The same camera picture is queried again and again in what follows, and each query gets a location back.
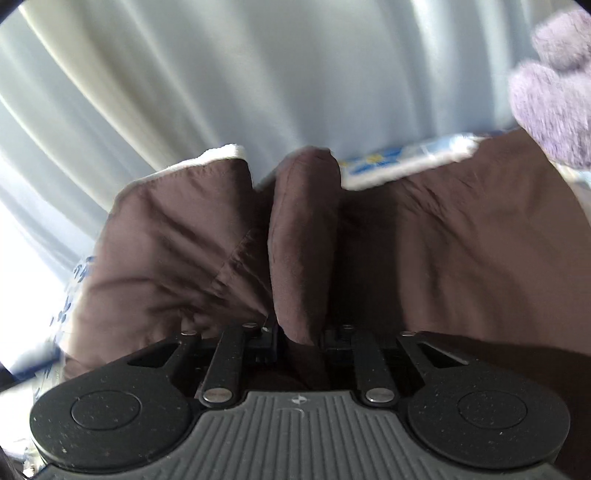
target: package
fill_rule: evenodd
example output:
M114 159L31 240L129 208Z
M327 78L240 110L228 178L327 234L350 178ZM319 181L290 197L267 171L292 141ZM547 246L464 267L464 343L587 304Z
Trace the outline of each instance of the package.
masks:
M461 161L471 157L483 139L469 133L448 135L340 161L341 185L346 190L364 190L446 163Z

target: curtain fold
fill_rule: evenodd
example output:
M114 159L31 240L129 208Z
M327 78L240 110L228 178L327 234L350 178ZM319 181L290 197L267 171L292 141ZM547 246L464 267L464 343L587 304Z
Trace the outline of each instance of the curtain fold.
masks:
M0 178L0 207L8 210L26 241L56 278L65 284L72 275L73 266L92 251L94 236L86 234L52 207L1 157ZM6 278L12 272L1 273Z
M95 238L125 184L222 144L256 182L306 144L347 158L510 127L508 74L570 5L27 0L0 27L0 153Z

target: brown pants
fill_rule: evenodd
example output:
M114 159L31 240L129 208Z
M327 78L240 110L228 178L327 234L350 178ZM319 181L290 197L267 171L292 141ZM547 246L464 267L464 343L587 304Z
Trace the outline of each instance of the brown pants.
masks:
M591 229L523 130L361 192L343 191L315 148L261 191L242 160L179 170L118 197L96 255L72 374L182 327L216 336L275 310L298 380L326 388L327 322L429 330L562 395L573 427L558 464L591 476Z

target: screw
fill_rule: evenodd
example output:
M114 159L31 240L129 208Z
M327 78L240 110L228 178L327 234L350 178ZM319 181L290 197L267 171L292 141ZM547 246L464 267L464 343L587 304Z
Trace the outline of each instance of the screw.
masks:
M209 403L225 403L231 398L232 392L223 387L210 388L203 394L203 399Z
M365 393L365 398L373 403L387 403L394 399L395 395L389 388L372 388Z

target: black plastic mount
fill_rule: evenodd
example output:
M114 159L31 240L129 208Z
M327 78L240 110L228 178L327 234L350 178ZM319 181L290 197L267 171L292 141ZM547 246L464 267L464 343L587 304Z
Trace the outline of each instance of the black plastic mount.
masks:
M146 465L174 450L204 412L242 404L244 369L274 365L280 353L276 322L231 326L218 342L194 334L50 390L30 421L43 457L81 472ZM506 472L552 462L569 431L566 406L551 391L421 334L379 343L345 325L327 330L321 348L328 364L353 371L348 390L358 403L397 414L423 448L453 464ZM414 373L412 389L393 358Z

